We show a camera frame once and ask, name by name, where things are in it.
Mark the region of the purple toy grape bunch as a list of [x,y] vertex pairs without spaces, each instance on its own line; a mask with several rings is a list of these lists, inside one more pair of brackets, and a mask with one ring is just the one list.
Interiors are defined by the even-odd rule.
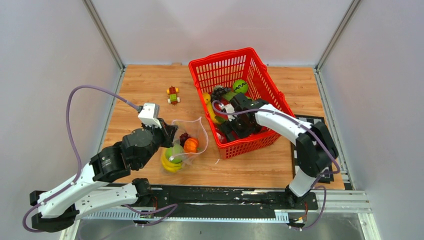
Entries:
[[181,145],[184,145],[184,144],[185,144],[185,142],[186,142],[189,138],[191,138],[191,136],[190,136],[187,132],[185,132],[185,133],[181,134],[181,135],[179,136],[179,142],[180,142],[180,144],[181,144]]

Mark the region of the green toy apple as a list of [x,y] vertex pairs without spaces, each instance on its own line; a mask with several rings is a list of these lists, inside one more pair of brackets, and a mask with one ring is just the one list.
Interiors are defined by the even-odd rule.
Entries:
[[165,150],[165,158],[173,164],[179,164],[183,161],[184,149],[180,144],[175,144],[173,147]]

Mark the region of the yellow toy banana bunch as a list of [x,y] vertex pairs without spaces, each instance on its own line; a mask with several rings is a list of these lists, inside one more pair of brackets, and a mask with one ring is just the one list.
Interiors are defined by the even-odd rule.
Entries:
[[181,154],[171,155],[166,151],[161,153],[160,161],[163,169],[169,173],[177,173],[183,168],[183,157]]

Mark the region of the clear zip top bag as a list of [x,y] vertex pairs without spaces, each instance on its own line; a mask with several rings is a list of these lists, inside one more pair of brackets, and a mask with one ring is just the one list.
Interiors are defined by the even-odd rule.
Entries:
[[175,174],[192,165],[195,158],[207,150],[209,137],[201,117],[175,119],[171,124],[178,127],[172,139],[173,147],[163,149],[160,163],[164,172]]

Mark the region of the orange toy pumpkin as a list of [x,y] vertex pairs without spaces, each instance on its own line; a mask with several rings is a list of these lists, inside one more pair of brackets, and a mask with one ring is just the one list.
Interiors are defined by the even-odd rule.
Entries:
[[189,138],[183,145],[183,149],[186,153],[197,153],[199,147],[199,140],[195,137]]

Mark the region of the red plastic shopping basket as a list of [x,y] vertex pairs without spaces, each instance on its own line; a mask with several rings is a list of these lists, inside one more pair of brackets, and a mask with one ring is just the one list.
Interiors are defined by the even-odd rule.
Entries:
[[194,86],[224,159],[273,144],[280,134],[260,124],[250,109],[270,104],[273,112],[294,113],[251,47],[214,53],[189,62]]

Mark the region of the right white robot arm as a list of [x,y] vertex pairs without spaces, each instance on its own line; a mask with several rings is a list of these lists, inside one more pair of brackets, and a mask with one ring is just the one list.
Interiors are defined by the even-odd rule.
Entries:
[[325,123],[310,123],[290,116],[263,99],[252,100],[238,93],[230,102],[236,130],[255,133],[268,128],[288,139],[296,150],[298,170],[285,188],[286,204],[298,209],[305,195],[329,168],[336,164],[337,147]]

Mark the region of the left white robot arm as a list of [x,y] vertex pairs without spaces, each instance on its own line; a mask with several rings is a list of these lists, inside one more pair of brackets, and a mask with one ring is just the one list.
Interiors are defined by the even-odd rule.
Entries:
[[153,191],[147,178],[135,178],[131,183],[102,193],[94,191],[144,168],[159,148],[173,147],[179,127],[167,124],[162,118],[157,122],[159,125],[143,124],[121,141],[103,148],[79,173],[60,186],[31,192],[30,204],[37,209],[31,217],[31,230],[59,232],[97,211],[132,204],[149,206]]

